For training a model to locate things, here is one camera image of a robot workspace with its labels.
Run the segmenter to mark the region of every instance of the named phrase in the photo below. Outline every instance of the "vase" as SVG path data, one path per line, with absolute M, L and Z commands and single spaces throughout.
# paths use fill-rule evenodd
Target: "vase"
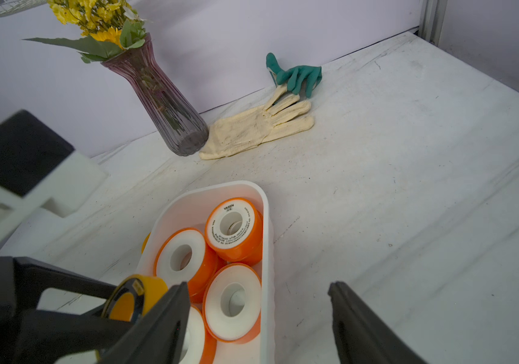
M 209 137 L 207 124 L 156 63 L 150 33 L 144 40 L 102 64 L 130 82 L 169 149 L 193 154 Z

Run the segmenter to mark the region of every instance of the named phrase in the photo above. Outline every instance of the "green rubber glove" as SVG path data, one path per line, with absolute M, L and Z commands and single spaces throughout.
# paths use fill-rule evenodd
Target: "green rubber glove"
M 294 95 L 300 93 L 302 82 L 306 79 L 306 97 L 312 96 L 312 90 L 318 86 L 322 80 L 322 67 L 296 66 L 284 71 L 278 65 L 276 56 L 268 53 L 265 57 L 265 66 L 270 71 L 273 82 L 276 86 L 288 82 L 288 91 Z

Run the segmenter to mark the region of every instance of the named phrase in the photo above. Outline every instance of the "tape roll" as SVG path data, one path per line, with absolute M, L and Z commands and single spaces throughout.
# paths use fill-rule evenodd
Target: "tape roll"
M 191 306 L 179 364 L 212 364 L 216 349 L 217 340 L 207 332 L 201 311 Z
M 150 233 L 148 233 L 147 237 L 144 238 L 144 242 L 142 242 L 142 249 L 140 249 L 140 253 L 141 254 L 144 252 L 144 248 L 147 247 L 148 238 L 150 238 Z
M 152 273 L 168 286 L 187 282 L 191 302 L 203 302 L 205 289 L 225 262 L 205 243 L 205 237 L 193 228 L 171 235 L 155 258 Z
M 133 274 L 106 301 L 102 317 L 135 323 L 168 291 L 164 280 Z
M 229 199 L 207 219 L 205 239 L 220 258 L 253 266 L 262 259 L 262 215 L 246 199 Z
M 245 344 L 260 333 L 261 279 L 252 268 L 234 263 L 221 268 L 205 291 L 203 319 L 221 342 Z

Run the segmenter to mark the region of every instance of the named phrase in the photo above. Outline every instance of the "white wall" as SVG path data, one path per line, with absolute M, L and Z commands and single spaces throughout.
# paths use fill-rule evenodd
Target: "white wall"
M 519 0 L 447 0 L 438 46 L 519 92 Z
M 270 85 L 283 68 L 321 65 L 419 23 L 420 0 L 141 0 L 156 59 L 199 112 Z M 89 156 L 155 131 L 124 78 L 72 49 L 48 6 L 0 18 L 0 122 L 24 108 Z

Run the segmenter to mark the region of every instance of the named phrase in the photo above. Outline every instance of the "wire basket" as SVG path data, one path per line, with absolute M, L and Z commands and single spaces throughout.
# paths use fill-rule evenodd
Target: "wire basket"
M 46 4 L 46 0 L 0 0 L 0 17 Z

